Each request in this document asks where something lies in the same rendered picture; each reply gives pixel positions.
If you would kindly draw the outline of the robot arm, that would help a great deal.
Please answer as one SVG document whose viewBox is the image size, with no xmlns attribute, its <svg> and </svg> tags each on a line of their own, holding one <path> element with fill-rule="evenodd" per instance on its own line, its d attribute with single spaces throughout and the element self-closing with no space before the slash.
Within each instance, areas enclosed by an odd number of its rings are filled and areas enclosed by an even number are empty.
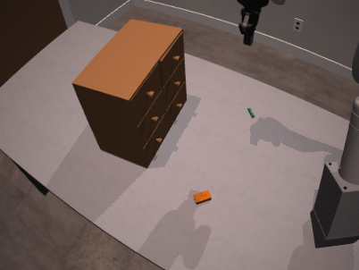
<svg viewBox="0 0 359 270">
<path fill-rule="evenodd" d="M 359 83 L 359 42 L 353 59 L 352 74 L 354 80 Z M 353 103 L 338 174 L 343 180 L 359 185 L 359 97 Z"/>
</svg>

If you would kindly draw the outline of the brown wooden chest of drawers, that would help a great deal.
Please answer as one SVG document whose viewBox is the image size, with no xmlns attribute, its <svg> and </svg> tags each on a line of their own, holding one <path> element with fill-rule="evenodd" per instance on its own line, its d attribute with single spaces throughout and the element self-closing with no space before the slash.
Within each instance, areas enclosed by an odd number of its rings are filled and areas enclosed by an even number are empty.
<svg viewBox="0 0 359 270">
<path fill-rule="evenodd" d="M 182 28 L 130 19 L 72 86 L 101 150 L 148 168 L 131 99 Z M 157 94 L 157 96 L 159 95 Z M 155 98 L 157 98 L 157 96 Z"/>
</svg>

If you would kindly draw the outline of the dark brown drawer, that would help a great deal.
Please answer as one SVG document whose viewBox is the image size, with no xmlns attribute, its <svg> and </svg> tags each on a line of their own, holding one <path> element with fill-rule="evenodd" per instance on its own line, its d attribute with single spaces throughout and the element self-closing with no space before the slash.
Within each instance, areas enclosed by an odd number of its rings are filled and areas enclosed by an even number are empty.
<svg viewBox="0 0 359 270">
<path fill-rule="evenodd" d="M 178 92 L 178 90 L 184 80 L 185 80 L 184 59 L 182 59 L 178 65 L 178 67 L 174 71 L 174 73 L 171 75 L 171 77 L 169 78 L 169 80 L 167 81 L 165 86 L 163 87 L 163 94 L 164 94 L 164 101 L 165 101 L 166 109 L 169 106 L 170 102 L 173 100 L 176 93 Z"/>
<path fill-rule="evenodd" d="M 163 139 L 164 139 L 165 135 L 167 134 L 167 132 L 168 132 L 167 123 L 166 123 L 166 117 L 164 114 L 163 118 L 158 123 L 152 136 L 150 137 L 149 141 L 146 143 L 146 145 L 144 147 L 144 153 L 146 156 L 147 165 L 150 164 L 157 149 L 163 143 Z"/>
<path fill-rule="evenodd" d="M 184 81 L 184 83 L 182 84 L 181 88 L 179 89 L 177 95 L 172 100 L 170 106 L 168 107 L 168 109 L 166 111 L 169 129 L 170 129 L 171 125 L 173 124 L 175 118 L 177 117 L 180 109 L 182 109 L 185 101 L 186 101 L 186 89 L 185 89 L 185 81 Z"/>
<path fill-rule="evenodd" d="M 138 126 L 142 146 L 146 144 L 155 126 L 164 114 L 163 92 L 161 91 Z"/>
<path fill-rule="evenodd" d="M 130 100 L 135 115 L 136 123 L 140 122 L 149 106 L 162 88 L 159 64 L 147 76 L 136 94 Z M 149 97 L 148 97 L 149 96 Z"/>
<path fill-rule="evenodd" d="M 183 33 L 181 32 L 160 60 L 163 86 L 165 86 L 183 57 Z"/>
</svg>

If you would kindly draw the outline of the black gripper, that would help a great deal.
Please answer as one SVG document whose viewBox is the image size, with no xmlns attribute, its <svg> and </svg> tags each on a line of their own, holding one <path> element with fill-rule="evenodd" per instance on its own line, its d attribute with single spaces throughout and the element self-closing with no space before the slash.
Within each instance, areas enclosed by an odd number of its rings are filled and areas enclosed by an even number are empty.
<svg viewBox="0 0 359 270">
<path fill-rule="evenodd" d="M 255 27 L 258 24 L 257 22 L 259 21 L 259 14 L 262 7 L 265 7 L 269 3 L 269 0 L 237 1 L 244 6 L 244 8 L 241 9 L 242 23 L 240 22 L 238 25 L 241 34 L 244 35 L 243 44 L 251 46 L 253 44 L 253 34 L 255 33 Z"/>
</svg>

